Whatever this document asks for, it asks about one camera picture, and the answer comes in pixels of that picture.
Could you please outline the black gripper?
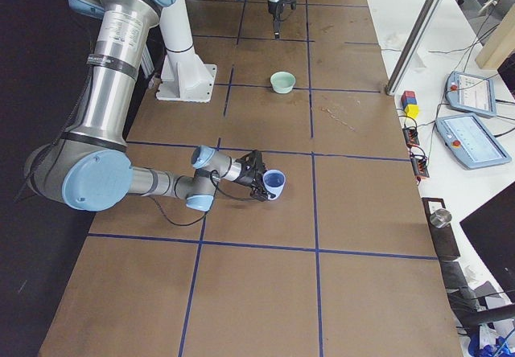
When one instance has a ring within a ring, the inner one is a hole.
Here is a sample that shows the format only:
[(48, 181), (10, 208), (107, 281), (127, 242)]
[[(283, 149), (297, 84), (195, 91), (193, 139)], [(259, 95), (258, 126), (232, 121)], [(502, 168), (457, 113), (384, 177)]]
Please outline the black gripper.
[(281, 15), (286, 6), (291, 10), (295, 10), (297, 0), (278, 0), (277, 2), (268, 1), (268, 11), (273, 16), (274, 37), (278, 38), (278, 21), (281, 21)]
[(258, 201), (276, 200), (276, 194), (265, 189), (262, 176), (268, 171), (262, 160), (262, 153), (259, 150), (244, 155), (236, 160), (241, 165), (241, 171), (234, 180), (235, 183), (251, 189), (251, 197)]

